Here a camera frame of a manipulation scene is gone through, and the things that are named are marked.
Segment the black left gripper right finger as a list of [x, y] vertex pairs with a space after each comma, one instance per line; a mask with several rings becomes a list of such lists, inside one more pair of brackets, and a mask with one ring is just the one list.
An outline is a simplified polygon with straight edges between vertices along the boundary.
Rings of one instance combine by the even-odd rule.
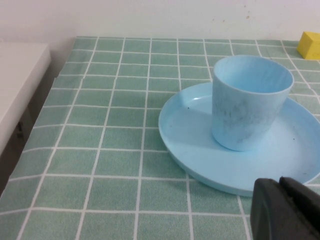
[[318, 237], [320, 235], [320, 196], [290, 177], [281, 177], [287, 213], [287, 237]]

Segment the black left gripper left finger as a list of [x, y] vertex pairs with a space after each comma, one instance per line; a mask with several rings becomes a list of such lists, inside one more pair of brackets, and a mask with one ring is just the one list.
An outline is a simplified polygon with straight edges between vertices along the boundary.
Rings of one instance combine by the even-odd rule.
[[285, 191], [279, 181], [258, 178], [254, 183], [250, 225], [254, 240], [318, 240], [320, 236], [286, 236]]

